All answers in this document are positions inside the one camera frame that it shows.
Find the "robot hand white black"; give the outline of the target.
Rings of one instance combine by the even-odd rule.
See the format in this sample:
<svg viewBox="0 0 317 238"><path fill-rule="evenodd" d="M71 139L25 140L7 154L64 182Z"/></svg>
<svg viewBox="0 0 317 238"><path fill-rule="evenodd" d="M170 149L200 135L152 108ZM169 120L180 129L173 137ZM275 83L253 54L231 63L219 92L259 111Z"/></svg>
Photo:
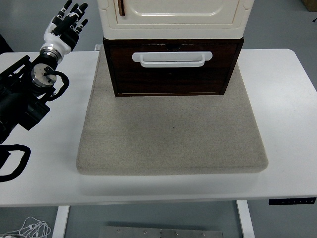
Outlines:
<svg viewBox="0 0 317 238"><path fill-rule="evenodd" d="M88 4L71 4L72 1L68 0L49 23L44 33L43 49L56 49L62 56L74 50L82 29L88 23L87 19L80 22Z"/></svg>

